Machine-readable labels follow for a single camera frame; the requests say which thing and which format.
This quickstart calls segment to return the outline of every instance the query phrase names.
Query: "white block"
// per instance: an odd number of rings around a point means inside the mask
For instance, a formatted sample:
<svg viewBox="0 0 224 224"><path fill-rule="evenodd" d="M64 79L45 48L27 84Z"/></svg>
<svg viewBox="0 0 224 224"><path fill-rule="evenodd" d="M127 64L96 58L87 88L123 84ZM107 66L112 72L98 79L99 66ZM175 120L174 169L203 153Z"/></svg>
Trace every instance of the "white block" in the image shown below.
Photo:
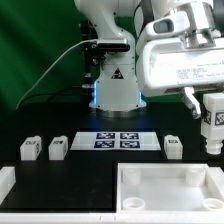
<svg viewBox="0 0 224 224"><path fill-rule="evenodd" d="M20 147L21 160L36 160L42 150L42 141L40 136L30 137Z"/></svg>
<svg viewBox="0 0 224 224"><path fill-rule="evenodd" d="M56 137L49 146L50 160L64 160L68 152L68 138L66 136Z"/></svg>
<svg viewBox="0 0 224 224"><path fill-rule="evenodd" d="M0 171L0 205L16 183L15 168L3 167Z"/></svg>
<svg viewBox="0 0 224 224"><path fill-rule="evenodd" d="M164 150L168 159L182 159L183 145L176 136L168 135L164 139Z"/></svg>
<svg viewBox="0 0 224 224"><path fill-rule="evenodd" d="M224 93L205 94L203 103L207 117L202 120L201 134L207 138L207 152L219 155L224 139Z"/></svg>

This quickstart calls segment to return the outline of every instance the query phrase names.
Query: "small white block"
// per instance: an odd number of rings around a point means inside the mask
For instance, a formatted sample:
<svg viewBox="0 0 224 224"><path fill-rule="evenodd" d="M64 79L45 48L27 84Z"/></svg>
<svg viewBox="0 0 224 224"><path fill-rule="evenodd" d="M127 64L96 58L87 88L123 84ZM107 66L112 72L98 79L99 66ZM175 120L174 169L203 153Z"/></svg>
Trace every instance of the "small white block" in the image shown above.
<svg viewBox="0 0 224 224"><path fill-rule="evenodd" d="M68 138L66 136L56 137L49 145L50 160L64 160L68 152Z"/></svg>
<svg viewBox="0 0 224 224"><path fill-rule="evenodd" d="M40 136L30 137L20 147L21 160L36 160L42 150Z"/></svg>
<svg viewBox="0 0 224 224"><path fill-rule="evenodd" d="M164 139L164 150L168 159L182 159L183 145L176 136L168 135Z"/></svg>
<svg viewBox="0 0 224 224"><path fill-rule="evenodd" d="M15 168L3 167L0 171L0 205L16 183Z"/></svg>

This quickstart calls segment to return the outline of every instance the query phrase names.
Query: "white box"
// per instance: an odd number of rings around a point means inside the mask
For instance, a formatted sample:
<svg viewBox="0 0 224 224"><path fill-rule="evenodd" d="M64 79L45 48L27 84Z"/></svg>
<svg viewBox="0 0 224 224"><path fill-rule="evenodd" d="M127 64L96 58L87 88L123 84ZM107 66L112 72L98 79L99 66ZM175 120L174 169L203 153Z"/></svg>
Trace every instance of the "white box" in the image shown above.
<svg viewBox="0 0 224 224"><path fill-rule="evenodd" d="M35 136L25 140L20 147L21 160L32 161L36 160L42 150L41 137Z"/></svg>
<svg viewBox="0 0 224 224"><path fill-rule="evenodd" d="M64 160L68 151L68 138L66 136L56 137L49 146L50 160Z"/></svg>

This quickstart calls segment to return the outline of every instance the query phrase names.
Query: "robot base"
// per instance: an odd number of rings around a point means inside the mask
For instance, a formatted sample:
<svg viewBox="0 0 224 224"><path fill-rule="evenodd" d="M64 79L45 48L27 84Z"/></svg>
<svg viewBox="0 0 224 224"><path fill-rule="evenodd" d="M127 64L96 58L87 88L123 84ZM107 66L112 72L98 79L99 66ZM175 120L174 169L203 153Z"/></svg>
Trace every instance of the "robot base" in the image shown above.
<svg viewBox="0 0 224 224"><path fill-rule="evenodd" d="M130 111L104 111L98 108L90 108L91 113L107 118L130 118L142 115L146 112L146 107L137 108Z"/></svg>

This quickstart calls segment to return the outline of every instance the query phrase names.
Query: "warning label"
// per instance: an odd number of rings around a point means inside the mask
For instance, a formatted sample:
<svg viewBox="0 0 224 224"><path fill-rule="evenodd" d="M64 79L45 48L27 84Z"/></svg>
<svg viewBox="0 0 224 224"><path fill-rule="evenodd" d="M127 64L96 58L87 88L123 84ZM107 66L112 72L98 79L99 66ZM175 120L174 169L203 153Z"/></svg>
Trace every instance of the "warning label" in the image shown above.
<svg viewBox="0 0 224 224"><path fill-rule="evenodd" d="M117 68L117 70L115 71L114 75L112 76L112 79L124 79L119 68Z"/></svg>

